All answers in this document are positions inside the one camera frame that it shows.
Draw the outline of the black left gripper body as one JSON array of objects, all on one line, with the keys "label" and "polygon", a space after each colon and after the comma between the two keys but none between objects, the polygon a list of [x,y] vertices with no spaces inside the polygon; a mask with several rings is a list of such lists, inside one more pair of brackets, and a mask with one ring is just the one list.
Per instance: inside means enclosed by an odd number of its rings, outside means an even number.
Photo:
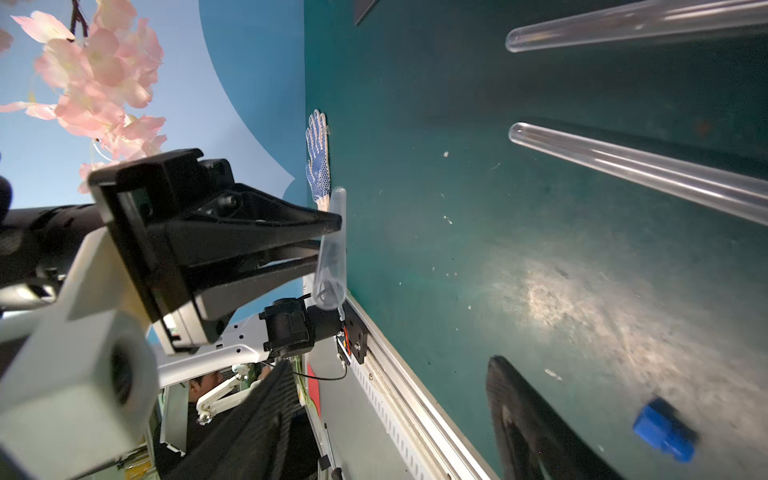
[{"label": "black left gripper body", "polygon": [[231,237],[240,202],[230,163],[181,149],[108,167],[88,181],[91,204],[10,206],[1,183],[1,310],[55,302],[85,236],[107,228],[151,320],[173,352],[215,342],[232,313],[200,307],[195,297],[222,282],[238,257]]}]

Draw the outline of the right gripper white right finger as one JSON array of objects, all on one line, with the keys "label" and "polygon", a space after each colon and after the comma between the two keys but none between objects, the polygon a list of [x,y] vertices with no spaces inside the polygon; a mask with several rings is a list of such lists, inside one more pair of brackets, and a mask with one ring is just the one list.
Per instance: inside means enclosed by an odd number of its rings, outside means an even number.
[{"label": "right gripper white right finger", "polygon": [[619,479],[502,356],[489,359],[486,394],[505,479]]}]

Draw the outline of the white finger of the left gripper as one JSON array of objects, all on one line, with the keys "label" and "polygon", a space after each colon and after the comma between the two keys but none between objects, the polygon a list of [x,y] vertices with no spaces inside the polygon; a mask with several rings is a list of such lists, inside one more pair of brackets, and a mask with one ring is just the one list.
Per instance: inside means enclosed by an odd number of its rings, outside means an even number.
[{"label": "white finger of the left gripper", "polygon": [[276,288],[315,271],[317,254],[258,270],[253,275],[224,282],[196,293],[194,304],[202,320],[215,320],[234,313]]}]

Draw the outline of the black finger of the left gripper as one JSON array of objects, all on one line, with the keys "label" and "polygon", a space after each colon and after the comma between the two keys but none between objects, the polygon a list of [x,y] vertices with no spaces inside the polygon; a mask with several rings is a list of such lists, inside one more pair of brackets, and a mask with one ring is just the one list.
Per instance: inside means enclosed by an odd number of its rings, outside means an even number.
[{"label": "black finger of the left gripper", "polygon": [[201,267],[341,230],[338,214],[283,201],[236,183],[149,224],[152,240],[182,267]]}]

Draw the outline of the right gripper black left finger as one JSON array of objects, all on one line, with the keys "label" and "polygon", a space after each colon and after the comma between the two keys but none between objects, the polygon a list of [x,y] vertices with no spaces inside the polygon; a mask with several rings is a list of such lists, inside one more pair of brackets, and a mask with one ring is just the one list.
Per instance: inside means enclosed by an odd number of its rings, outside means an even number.
[{"label": "right gripper black left finger", "polygon": [[293,365],[283,360],[169,477],[280,478],[299,407]]}]

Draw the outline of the clear test tube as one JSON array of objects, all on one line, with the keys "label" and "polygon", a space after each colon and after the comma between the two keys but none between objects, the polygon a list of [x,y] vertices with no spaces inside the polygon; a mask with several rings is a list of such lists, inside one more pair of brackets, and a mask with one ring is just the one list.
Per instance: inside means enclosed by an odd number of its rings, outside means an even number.
[{"label": "clear test tube", "polygon": [[347,294],[347,191],[343,187],[332,191],[329,212],[342,223],[338,231],[321,240],[311,295],[315,305],[326,311],[340,308]]},{"label": "clear test tube", "polygon": [[640,1],[511,30],[512,53],[709,33],[767,23],[765,1]]}]

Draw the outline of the blue stopper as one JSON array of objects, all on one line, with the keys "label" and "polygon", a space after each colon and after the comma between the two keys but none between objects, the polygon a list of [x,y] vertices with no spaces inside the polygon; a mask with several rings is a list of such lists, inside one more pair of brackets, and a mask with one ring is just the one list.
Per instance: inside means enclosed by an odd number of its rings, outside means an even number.
[{"label": "blue stopper", "polygon": [[652,448],[670,455],[680,463],[690,463],[699,435],[685,424],[678,411],[666,400],[656,397],[639,411],[632,430]]}]

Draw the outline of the clear test tube diagonal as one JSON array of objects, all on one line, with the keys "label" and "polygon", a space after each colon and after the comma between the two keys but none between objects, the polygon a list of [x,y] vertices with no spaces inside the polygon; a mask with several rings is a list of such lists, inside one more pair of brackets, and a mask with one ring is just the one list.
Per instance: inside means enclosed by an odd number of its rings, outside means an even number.
[{"label": "clear test tube diagonal", "polygon": [[762,225],[767,182],[526,122],[513,124],[511,142],[629,182]]}]

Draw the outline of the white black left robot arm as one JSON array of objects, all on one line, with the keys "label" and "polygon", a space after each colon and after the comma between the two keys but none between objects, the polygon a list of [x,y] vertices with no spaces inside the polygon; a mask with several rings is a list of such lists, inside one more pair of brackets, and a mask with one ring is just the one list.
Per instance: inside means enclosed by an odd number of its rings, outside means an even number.
[{"label": "white black left robot arm", "polygon": [[237,182],[228,161],[181,149],[105,167],[89,204],[15,209],[1,185],[3,390],[40,367],[125,399],[236,363],[304,353],[339,331],[324,309],[247,303],[318,270],[340,212]]}]

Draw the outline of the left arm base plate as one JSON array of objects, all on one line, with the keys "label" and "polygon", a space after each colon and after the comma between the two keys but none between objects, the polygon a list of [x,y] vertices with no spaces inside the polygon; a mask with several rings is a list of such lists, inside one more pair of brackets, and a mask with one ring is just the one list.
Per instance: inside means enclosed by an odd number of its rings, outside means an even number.
[{"label": "left arm base plate", "polygon": [[355,307],[346,300],[344,311],[344,349],[349,357],[353,357],[359,365],[363,365],[368,353],[369,330]]}]

